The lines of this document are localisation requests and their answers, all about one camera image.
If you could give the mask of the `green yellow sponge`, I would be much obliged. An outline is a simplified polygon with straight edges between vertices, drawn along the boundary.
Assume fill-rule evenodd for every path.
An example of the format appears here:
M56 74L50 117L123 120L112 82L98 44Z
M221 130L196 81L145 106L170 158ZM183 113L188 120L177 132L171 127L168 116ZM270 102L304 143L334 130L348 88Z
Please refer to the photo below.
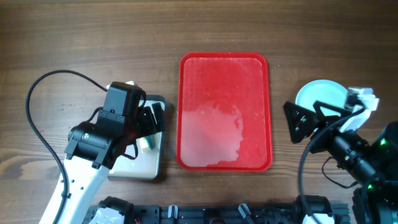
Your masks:
M154 144L152 142L151 136L145 136L138 139L138 145L142 153L151 152L154 149Z

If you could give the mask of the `light blue plate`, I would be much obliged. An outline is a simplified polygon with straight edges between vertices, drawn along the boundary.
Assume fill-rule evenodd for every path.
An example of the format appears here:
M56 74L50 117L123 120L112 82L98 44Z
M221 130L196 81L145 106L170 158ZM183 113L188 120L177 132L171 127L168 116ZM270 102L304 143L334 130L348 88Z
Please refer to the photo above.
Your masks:
M314 80L303 86L297 93L295 104L315 112L316 101L344 108L348 90L331 80Z

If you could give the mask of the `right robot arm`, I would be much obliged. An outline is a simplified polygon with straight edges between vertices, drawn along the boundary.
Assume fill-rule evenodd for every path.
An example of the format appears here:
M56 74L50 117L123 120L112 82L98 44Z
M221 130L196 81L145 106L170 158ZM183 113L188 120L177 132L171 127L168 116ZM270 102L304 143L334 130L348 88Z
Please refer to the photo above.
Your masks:
M309 153L328 152L340 169L354 179L353 213L358 223L397 223L397 123L389 123L369 144L356 131L342 129L366 110L360 100L350 100L352 110L316 101L315 111L291 102L283 105L291 141L310 138L298 168L298 190L305 211L314 216L303 190L303 168Z

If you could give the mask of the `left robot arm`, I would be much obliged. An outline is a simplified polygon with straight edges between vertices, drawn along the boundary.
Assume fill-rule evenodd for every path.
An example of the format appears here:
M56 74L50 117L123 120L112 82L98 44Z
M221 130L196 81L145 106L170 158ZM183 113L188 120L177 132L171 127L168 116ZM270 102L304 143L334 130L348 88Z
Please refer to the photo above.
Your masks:
M138 158L130 161L121 156L112 169L94 169L85 159L65 160L69 181L69 192L58 223L80 223L84 209L89 208L94 196L108 177L152 180L160 169L160 153L163 132L137 140Z

